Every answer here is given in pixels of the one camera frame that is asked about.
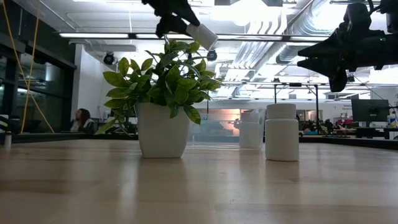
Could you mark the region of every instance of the dark hair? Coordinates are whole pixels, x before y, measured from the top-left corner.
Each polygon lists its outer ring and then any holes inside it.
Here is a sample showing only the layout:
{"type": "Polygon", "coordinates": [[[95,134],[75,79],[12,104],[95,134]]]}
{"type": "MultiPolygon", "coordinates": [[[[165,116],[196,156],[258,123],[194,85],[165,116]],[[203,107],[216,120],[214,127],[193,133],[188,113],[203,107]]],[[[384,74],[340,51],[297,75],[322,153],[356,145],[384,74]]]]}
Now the dark hair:
{"type": "Polygon", "coordinates": [[[80,127],[83,127],[86,121],[90,118],[90,112],[86,109],[80,108],[80,127]]]}

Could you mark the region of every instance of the potted plant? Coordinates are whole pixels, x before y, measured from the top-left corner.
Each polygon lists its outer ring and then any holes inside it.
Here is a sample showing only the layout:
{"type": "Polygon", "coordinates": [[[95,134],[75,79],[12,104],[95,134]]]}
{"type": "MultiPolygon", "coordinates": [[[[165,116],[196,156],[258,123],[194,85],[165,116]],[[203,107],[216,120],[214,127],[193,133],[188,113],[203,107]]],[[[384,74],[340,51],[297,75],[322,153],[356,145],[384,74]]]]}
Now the potted plant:
{"type": "Polygon", "coordinates": [[[164,53],[153,54],[140,66],[123,58],[119,73],[104,72],[105,80],[115,86],[107,94],[105,106],[115,119],[102,126],[102,134],[115,124],[127,134],[125,116],[137,112],[139,144],[145,158],[181,157],[187,144],[189,120],[200,124],[200,114],[192,106],[210,100],[208,91],[222,85],[214,73],[206,71],[205,57],[197,52],[199,44],[167,40],[164,53]]]}

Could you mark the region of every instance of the yellow rope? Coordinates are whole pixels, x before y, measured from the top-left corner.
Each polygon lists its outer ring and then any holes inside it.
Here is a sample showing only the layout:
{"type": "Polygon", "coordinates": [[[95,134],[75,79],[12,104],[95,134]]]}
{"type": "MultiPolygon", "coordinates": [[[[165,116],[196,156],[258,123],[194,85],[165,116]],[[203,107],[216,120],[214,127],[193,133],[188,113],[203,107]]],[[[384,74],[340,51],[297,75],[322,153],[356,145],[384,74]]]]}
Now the yellow rope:
{"type": "Polygon", "coordinates": [[[37,2],[38,2],[38,6],[37,6],[37,15],[36,15],[36,16],[37,16],[37,20],[36,20],[35,37],[34,37],[33,52],[32,52],[33,58],[32,58],[32,63],[31,63],[31,65],[30,65],[29,82],[26,81],[25,73],[24,73],[24,70],[22,69],[21,61],[19,60],[18,53],[17,53],[17,50],[16,50],[16,48],[15,48],[14,38],[12,37],[10,22],[9,22],[9,20],[8,20],[8,15],[7,15],[6,0],[4,0],[4,1],[2,2],[2,8],[3,8],[3,10],[4,10],[4,16],[6,17],[7,28],[8,28],[8,33],[9,33],[10,38],[11,38],[12,48],[14,49],[14,53],[15,53],[15,57],[16,57],[17,62],[18,62],[19,69],[21,70],[22,77],[24,78],[24,82],[25,82],[25,85],[26,85],[26,87],[27,87],[27,95],[26,95],[26,102],[25,102],[25,109],[24,109],[24,117],[23,117],[23,120],[22,120],[21,134],[24,132],[24,125],[25,125],[25,119],[26,119],[26,109],[27,109],[27,102],[28,102],[27,99],[28,99],[29,95],[30,95],[30,97],[32,98],[33,102],[35,103],[36,108],[38,109],[38,111],[39,111],[40,114],[42,115],[44,121],[47,123],[47,125],[48,125],[49,128],[51,129],[51,132],[54,133],[54,130],[52,129],[51,125],[49,124],[49,122],[48,122],[47,119],[45,118],[45,116],[44,116],[42,110],[39,108],[39,106],[38,106],[38,104],[37,104],[35,98],[33,97],[32,93],[30,92],[30,77],[32,76],[32,71],[33,71],[33,63],[34,63],[33,59],[34,59],[34,55],[35,55],[36,40],[37,40],[37,29],[39,28],[39,16],[40,16],[40,14],[39,14],[39,13],[40,13],[40,0],[38,0],[37,2]]]}

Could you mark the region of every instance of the woman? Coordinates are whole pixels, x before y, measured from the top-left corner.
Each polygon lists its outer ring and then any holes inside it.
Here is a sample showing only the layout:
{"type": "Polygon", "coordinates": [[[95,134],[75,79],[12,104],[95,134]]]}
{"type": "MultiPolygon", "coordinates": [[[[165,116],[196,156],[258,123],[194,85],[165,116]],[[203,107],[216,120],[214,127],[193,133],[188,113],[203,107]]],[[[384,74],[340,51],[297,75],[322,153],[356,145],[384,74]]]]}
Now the woman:
{"type": "Polygon", "coordinates": [[[90,112],[80,108],[75,113],[76,119],[73,120],[71,132],[84,132],[94,134],[94,121],[90,119],[90,112]]]}

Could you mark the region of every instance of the table surface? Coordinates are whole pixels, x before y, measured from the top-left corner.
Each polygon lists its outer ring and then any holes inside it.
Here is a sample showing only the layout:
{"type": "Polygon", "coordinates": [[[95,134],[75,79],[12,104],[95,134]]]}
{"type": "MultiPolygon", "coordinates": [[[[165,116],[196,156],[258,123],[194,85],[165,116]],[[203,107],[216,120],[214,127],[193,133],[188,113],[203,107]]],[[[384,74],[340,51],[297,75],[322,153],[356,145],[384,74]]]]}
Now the table surface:
{"type": "Polygon", "coordinates": [[[300,162],[189,146],[141,159],[137,141],[0,149],[0,223],[398,223],[398,153],[301,144],[300,162]]]}

